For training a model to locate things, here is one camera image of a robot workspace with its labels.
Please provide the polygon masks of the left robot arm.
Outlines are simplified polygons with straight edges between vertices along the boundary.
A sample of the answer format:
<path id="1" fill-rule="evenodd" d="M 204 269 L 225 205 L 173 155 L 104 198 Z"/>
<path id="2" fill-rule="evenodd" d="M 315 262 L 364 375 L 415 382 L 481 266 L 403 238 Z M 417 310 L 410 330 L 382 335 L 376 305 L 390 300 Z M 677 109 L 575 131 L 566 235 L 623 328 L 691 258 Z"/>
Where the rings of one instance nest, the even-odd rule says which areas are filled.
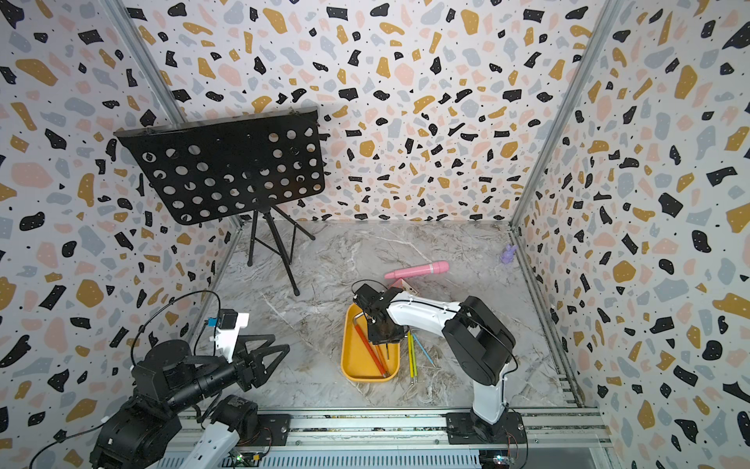
<path id="1" fill-rule="evenodd" d="M 288 345 L 275 344 L 273 334 L 242 335 L 228 357 L 197 356 L 184 340 L 169 340 L 151 349 L 132 370 L 131 398 L 103 425 L 90 455 L 95 468 L 148 468 L 165 457 L 183 428 L 180 415 L 207 399 L 199 412 L 203 435 L 184 461 L 186 468 L 212 468 L 225 457 L 240 462 L 237 448 L 260 444 L 271 448 L 285 439 L 273 435 L 256 403 L 226 389 L 243 391 L 265 385 L 289 354 Z"/>

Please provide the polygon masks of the yellow plastic storage box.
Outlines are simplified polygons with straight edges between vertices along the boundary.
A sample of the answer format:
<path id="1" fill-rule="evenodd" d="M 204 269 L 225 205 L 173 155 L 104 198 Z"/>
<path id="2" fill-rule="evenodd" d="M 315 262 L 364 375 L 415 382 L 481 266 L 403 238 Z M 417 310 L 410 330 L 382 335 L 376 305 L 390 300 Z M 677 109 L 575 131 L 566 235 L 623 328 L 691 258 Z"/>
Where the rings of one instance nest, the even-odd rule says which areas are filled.
<path id="1" fill-rule="evenodd" d="M 382 377 L 374 365 L 369 353 L 365 351 L 353 326 L 353 318 L 362 314 L 359 325 L 367 336 L 367 318 L 357 305 L 352 304 L 347 310 L 340 367 L 347 379 L 362 383 L 385 383 L 396 377 L 400 371 L 400 345 L 385 344 L 380 346 L 387 361 L 388 376 Z"/>

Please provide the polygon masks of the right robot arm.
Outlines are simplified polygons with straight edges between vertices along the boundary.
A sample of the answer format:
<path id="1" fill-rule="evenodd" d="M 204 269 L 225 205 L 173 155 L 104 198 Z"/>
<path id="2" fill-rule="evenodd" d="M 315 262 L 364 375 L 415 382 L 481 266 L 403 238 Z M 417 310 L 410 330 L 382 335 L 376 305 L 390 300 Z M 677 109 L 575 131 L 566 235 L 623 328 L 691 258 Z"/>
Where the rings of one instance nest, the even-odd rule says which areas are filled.
<path id="1" fill-rule="evenodd" d="M 367 339 L 375 346 L 397 344 L 414 329 L 441 336 L 473 381 L 474 426 L 499 424 L 508 410 L 506 376 L 518 369 L 516 340 L 480 298 L 445 302 L 396 286 L 378 291 L 362 285 L 354 293 L 354 303 L 364 314 Z"/>

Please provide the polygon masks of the blue hex key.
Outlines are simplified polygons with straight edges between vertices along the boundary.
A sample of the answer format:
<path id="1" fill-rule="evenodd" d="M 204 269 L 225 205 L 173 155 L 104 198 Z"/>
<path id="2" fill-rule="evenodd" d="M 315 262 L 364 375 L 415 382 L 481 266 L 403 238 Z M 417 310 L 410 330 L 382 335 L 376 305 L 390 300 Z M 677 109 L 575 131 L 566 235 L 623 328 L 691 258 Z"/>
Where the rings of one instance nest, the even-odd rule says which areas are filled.
<path id="1" fill-rule="evenodd" d="M 425 358 L 427 359 L 427 361 L 429 362 L 429 364 L 431 365 L 431 367 L 436 367 L 436 364 L 435 364 L 433 358 L 428 353 L 427 349 L 423 346 L 423 344 L 419 340 L 418 336 L 415 333 L 412 334 L 412 336 L 413 336 L 413 341 L 415 342 L 415 344 L 417 345 L 417 347 L 421 350 L 421 352 L 423 353 L 423 355 L 425 356 Z"/>

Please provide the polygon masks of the red hex key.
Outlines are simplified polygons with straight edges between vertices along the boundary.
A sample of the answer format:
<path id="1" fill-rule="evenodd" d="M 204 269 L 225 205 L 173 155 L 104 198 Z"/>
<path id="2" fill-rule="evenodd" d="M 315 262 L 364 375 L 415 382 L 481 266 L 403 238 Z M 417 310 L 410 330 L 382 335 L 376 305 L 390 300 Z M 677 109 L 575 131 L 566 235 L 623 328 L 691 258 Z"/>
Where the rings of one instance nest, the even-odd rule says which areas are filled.
<path id="1" fill-rule="evenodd" d="M 355 318 L 353 318 L 353 326 L 354 326 L 355 332 L 357 332 L 357 335 L 359 336 L 359 339 L 361 340 L 361 343 L 362 343 L 365 351 L 367 351 L 367 353 L 369 353 L 369 356 L 371 357 L 371 360 L 373 361 L 374 365 L 376 365 L 376 367 L 377 367 L 378 371 L 380 372 L 381 376 L 382 377 L 387 377 L 388 373 L 387 373 L 387 369 L 386 369 L 384 363 L 380 360 L 380 356 L 378 355 L 378 353 L 370 345 L 370 342 L 368 341 L 368 338 L 367 338 L 366 334 L 364 333 L 364 330 L 359 325 L 359 318 L 362 317 L 362 316 L 363 316 L 363 314 L 360 314 L 360 315 L 355 316 Z"/>

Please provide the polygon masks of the yellow hex key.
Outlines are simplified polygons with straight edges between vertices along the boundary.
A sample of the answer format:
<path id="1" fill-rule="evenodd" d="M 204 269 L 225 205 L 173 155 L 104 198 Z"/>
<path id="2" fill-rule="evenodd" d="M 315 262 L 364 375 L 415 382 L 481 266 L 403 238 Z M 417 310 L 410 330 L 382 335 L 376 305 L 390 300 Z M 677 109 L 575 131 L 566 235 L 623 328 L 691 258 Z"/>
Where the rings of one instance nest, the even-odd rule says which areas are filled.
<path id="1" fill-rule="evenodd" d="M 415 367 L 415 356 L 414 356 L 414 342 L 411 331 L 407 333 L 407 356 L 409 363 L 409 376 L 410 384 L 413 385 L 416 378 L 416 367 Z"/>

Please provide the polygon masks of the orange hex key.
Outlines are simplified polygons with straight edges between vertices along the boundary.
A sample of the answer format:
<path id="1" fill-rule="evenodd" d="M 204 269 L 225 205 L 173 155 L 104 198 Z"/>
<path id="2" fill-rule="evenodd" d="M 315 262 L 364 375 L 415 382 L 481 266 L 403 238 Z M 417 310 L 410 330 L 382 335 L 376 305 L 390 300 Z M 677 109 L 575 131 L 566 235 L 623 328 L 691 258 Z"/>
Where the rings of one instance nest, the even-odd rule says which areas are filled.
<path id="1" fill-rule="evenodd" d="M 379 363 L 381 365 L 382 375 L 384 377 L 387 377 L 388 376 L 388 367 L 387 367 L 387 361 L 385 359 L 385 356 L 383 355 L 383 352 L 382 352 L 380 346 L 373 345 L 373 349 L 375 350 L 375 352 L 377 354 L 377 357 L 378 357 L 378 360 L 379 360 Z"/>

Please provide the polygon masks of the green hex key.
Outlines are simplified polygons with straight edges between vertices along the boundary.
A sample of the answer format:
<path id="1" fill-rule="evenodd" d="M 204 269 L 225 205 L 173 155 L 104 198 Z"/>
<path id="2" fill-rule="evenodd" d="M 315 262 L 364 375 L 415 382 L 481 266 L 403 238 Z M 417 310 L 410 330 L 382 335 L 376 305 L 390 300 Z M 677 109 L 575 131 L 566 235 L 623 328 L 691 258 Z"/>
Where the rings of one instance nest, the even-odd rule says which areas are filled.
<path id="1" fill-rule="evenodd" d="M 417 367 L 417 357 L 416 357 L 416 344 L 413 341 L 412 334 L 413 334 L 412 332 L 408 334 L 410 374 L 411 374 L 411 379 L 413 381 L 416 381 L 418 377 L 418 367 Z"/>

